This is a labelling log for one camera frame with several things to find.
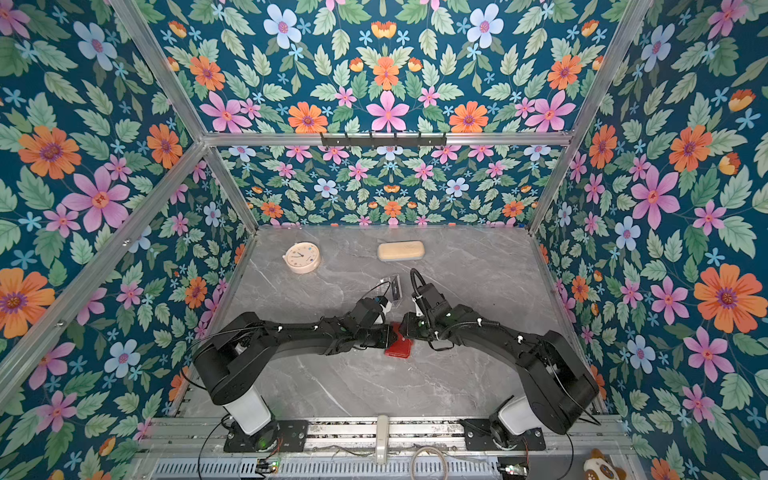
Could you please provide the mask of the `red leather card holder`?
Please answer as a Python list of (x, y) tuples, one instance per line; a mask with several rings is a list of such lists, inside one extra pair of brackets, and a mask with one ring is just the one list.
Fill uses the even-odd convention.
[(411, 356), (414, 341), (406, 338), (403, 335), (403, 328), (401, 323), (393, 323), (391, 325), (392, 332), (395, 335), (395, 340), (387, 346), (384, 350), (384, 354), (391, 358), (409, 359)]

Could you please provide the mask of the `clear acrylic card stand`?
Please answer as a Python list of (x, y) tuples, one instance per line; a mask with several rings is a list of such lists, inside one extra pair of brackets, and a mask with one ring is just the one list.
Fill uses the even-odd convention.
[(381, 281), (378, 296), (386, 297), (389, 301), (397, 302), (403, 297), (402, 284), (399, 274), (389, 275)]

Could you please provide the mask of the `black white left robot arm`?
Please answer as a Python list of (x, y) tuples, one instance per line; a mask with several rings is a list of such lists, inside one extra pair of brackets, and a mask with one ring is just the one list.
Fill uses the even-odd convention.
[(254, 312), (240, 314), (198, 348), (193, 364), (225, 425), (252, 449), (274, 442), (276, 420), (256, 383), (268, 364), (300, 355), (334, 356), (352, 350), (386, 350), (401, 339), (400, 325), (386, 320), (387, 300), (365, 297), (351, 311), (308, 323), (279, 323)]

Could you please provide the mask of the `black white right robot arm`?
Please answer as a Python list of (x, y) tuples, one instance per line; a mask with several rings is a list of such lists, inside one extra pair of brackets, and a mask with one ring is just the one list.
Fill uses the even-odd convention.
[(533, 429), (567, 435), (599, 395), (591, 371), (560, 333), (526, 333), (490, 320), (473, 308), (451, 305), (415, 268), (409, 272), (415, 311), (404, 316), (403, 337), (435, 351), (467, 347), (514, 369), (523, 394), (489, 416), (497, 444)]

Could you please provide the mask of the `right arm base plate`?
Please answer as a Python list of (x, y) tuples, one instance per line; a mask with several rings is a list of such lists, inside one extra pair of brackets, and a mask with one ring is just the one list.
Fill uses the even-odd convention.
[(507, 431), (499, 421), (465, 418), (459, 420), (464, 429), (465, 448), (468, 451), (544, 451), (546, 443), (540, 428), (529, 429), (516, 435)]

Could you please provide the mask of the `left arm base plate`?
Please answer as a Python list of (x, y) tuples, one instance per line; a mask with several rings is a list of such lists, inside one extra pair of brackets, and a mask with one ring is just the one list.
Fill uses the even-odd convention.
[(272, 420), (254, 434), (246, 434), (233, 422), (223, 451), (225, 453), (295, 453), (302, 452), (307, 441), (309, 422), (306, 420)]

